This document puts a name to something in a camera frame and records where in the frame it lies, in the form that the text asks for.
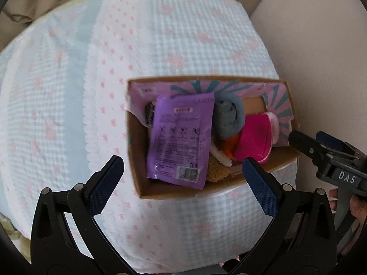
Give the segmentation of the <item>person's right hand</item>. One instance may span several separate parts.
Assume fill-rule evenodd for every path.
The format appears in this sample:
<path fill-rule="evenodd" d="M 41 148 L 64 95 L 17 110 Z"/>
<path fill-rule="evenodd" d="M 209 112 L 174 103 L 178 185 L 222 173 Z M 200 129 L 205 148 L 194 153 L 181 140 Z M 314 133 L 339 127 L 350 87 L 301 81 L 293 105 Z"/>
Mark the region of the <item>person's right hand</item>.
<path fill-rule="evenodd" d="M 333 200 L 329 201 L 330 208 L 331 210 L 336 211 L 338 205 L 338 189 L 329 190 L 328 195 L 329 197 L 333 198 Z M 367 212 L 365 201 L 362 201 L 357 198 L 356 195 L 353 195 L 350 200 L 350 212 L 352 216 L 359 221 L 360 225 L 364 225 Z"/>

